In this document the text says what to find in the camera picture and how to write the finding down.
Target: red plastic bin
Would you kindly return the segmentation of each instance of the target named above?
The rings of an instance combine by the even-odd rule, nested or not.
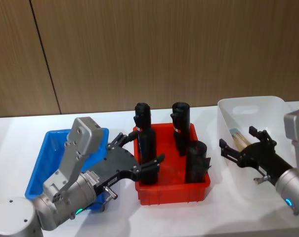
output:
[[[157,155],[165,154],[158,174],[158,182],[154,185],[135,183],[141,205],[153,205],[176,202],[203,201],[205,190],[211,180],[205,175],[205,182],[186,184],[184,182],[186,156],[179,156],[173,138],[173,124],[153,124],[156,132]],[[193,124],[190,124],[191,140],[198,140]],[[139,162],[140,151],[138,140],[134,140],[134,156]]]

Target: wood grain panel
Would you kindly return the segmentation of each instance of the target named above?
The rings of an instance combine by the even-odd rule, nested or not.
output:
[[[32,0],[63,113],[299,100],[299,0]]]
[[[58,114],[28,0],[0,0],[0,117]]]

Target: white table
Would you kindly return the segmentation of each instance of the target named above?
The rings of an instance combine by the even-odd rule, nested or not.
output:
[[[299,109],[299,102],[288,104]],[[152,110],[152,123],[171,122],[170,113],[170,109]],[[71,128],[76,117],[90,116],[109,128],[112,140],[119,132],[132,131],[133,115],[134,111],[0,118],[0,200],[24,196],[47,131]],[[224,158],[218,148],[216,116],[216,106],[191,108],[191,122],[212,157],[211,187],[203,202],[141,206],[134,183],[122,180],[113,186],[119,198],[104,213],[85,211],[44,236],[299,236],[299,217],[292,215],[281,198],[275,203],[254,204],[232,194],[228,168],[219,165]],[[132,143],[125,147],[133,153]]]

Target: green indicator light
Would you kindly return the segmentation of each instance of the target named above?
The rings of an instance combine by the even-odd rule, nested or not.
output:
[[[80,208],[78,211],[76,211],[76,215],[78,215],[80,212],[82,212],[83,211],[83,209],[82,208]]]

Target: white plastic bin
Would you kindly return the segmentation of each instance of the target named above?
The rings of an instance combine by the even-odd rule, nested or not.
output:
[[[258,131],[267,130],[273,140],[277,142],[276,153],[290,165],[296,166],[294,147],[291,140],[286,138],[283,116],[291,110],[279,97],[260,96],[223,99],[218,102],[217,135],[227,144],[236,148],[229,132],[237,128],[251,143],[258,139],[249,134],[249,126]],[[283,201],[269,182],[257,185],[250,182],[261,175],[253,168],[240,168],[237,164],[225,159],[226,165],[234,181],[233,192],[246,201]]]

